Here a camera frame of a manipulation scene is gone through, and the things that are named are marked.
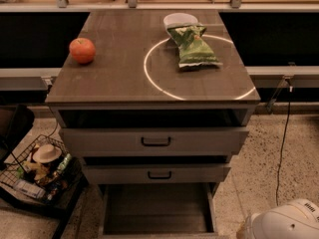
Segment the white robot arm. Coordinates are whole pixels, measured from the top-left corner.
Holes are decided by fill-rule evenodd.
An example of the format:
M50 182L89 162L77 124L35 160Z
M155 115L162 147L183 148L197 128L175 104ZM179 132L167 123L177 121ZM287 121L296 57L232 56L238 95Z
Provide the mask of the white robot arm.
M319 207L299 198L251 214L236 232L236 239L319 239Z

